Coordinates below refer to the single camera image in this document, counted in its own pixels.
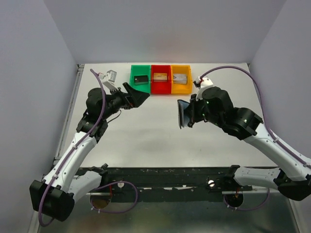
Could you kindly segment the black leather card holder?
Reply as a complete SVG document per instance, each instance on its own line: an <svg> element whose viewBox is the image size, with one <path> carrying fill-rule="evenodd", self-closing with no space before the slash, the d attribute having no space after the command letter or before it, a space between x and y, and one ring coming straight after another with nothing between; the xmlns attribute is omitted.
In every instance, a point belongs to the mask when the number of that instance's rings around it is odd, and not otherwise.
<svg viewBox="0 0 311 233"><path fill-rule="evenodd" d="M182 104L190 104L189 102L186 102L184 100L177 100L177 106L178 106L178 125L179 125L179 128L182 129L184 127L187 127L187 126L182 126Z"/></svg>

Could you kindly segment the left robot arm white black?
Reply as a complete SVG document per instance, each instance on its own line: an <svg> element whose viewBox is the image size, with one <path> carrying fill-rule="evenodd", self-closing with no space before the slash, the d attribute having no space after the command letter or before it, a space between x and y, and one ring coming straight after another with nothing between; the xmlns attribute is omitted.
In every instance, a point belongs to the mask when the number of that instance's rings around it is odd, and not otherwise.
<svg viewBox="0 0 311 233"><path fill-rule="evenodd" d="M97 188L105 170L97 173L87 172L87 182L72 190L76 181L74 176L80 165L98 144L108 128L107 118L121 109L140 107L150 96L149 93L135 90L128 83L123 83L126 92L116 88L106 94L102 87L88 92L86 110L76 128L70 146L54 168L41 180L34 180L30 185L33 209L40 215L47 215L58 221L65 221L71 214L79 194Z"/></svg>

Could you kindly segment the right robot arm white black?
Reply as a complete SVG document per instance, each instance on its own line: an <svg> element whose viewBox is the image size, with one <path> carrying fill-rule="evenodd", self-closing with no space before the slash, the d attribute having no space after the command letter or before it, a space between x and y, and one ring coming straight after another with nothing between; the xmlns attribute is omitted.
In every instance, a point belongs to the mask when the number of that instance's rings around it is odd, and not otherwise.
<svg viewBox="0 0 311 233"><path fill-rule="evenodd" d="M260 116L248 108L234 107L227 91L211 87L196 94L189 102L177 101L180 128L193 127L201 121L221 128L229 136L255 147L276 168L231 166L225 178L228 187L261 186L278 190L285 197L301 201L311 194L311 169L303 155L290 155L282 140L273 138Z"/></svg>

